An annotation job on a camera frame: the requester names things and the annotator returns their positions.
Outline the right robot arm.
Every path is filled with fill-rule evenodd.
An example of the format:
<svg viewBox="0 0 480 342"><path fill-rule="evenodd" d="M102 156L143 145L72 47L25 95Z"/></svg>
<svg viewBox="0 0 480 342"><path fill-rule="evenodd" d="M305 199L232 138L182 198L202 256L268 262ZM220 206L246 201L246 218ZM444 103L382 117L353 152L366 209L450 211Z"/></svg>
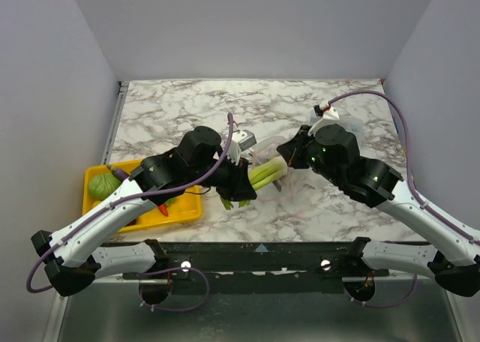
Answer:
<svg viewBox="0 0 480 342"><path fill-rule="evenodd" d="M338 124L321 127L315 135L303 125L277 152L293 169L310 169L331 182L351 200L401 221L424 238L424 245L388 243L357 238L345 257L355 276L368 270L396 270L432 278L443 289L463 297L479 291L479 246L464 233L441 224L439 211L428 212L415 200L402 175L381 160L363 157L356 136Z"/></svg>

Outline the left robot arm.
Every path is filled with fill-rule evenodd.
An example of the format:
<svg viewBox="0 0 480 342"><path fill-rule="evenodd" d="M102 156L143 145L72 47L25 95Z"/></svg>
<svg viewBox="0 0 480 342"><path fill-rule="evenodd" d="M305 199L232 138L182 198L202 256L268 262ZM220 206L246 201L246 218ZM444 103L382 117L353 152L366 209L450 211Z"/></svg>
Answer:
<svg viewBox="0 0 480 342"><path fill-rule="evenodd" d="M118 188L78 220L55 232L36 232L31 241L51 288L72 296L110 275L159 278L168 259L158 242L109 245L107 239L194 185L213 187L228 202L256 199L248 162L242 157L250 138L249 133L230 130L222 147L215 130L195 127L177 147L143 159Z"/></svg>

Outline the green toy celery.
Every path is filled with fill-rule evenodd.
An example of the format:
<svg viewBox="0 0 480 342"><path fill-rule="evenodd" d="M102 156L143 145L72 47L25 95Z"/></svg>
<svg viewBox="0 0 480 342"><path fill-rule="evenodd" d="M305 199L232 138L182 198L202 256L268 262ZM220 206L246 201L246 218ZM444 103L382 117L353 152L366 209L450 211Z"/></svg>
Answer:
<svg viewBox="0 0 480 342"><path fill-rule="evenodd" d="M274 157L269 162L254 167L248 178L255 191L277 181L287 174L287 164L280 157Z"/></svg>

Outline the clear zip top bag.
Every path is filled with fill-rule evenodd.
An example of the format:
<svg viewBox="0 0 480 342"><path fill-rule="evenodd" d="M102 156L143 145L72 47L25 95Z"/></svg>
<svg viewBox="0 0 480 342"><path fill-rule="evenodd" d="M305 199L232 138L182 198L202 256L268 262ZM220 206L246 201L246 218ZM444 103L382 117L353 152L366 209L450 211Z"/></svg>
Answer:
<svg viewBox="0 0 480 342"><path fill-rule="evenodd" d="M284 144L284 136L270 136L250 147L244 156L250 162L250 170L267 164L274 172L268 184L256 191L257 199L262 202L276 200L280 197L293 198L302 191L317 190L323 187L321 178L317 178L310 169L293 169L277 152L277 147Z"/></svg>

